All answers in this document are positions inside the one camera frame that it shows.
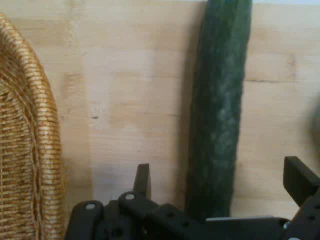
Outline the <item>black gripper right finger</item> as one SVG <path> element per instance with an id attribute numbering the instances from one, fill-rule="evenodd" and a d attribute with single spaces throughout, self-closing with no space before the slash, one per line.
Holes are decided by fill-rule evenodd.
<path id="1" fill-rule="evenodd" d="M 284 240 L 320 238 L 320 178 L 298 157 L 284 159 L 283 185 L 299 210 L 290 221 Z"/>

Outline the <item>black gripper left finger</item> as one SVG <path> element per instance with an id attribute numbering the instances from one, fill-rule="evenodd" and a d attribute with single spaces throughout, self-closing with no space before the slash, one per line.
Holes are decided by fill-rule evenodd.
<path id="1" fill-rule="evenodd" d="M 149 164 L 137 168 L 133 190 L 108 205 L 90 200 L 71 213 L 67 240 L 206 240 L 204 225 L 170 204 L 150 200 Z"/>

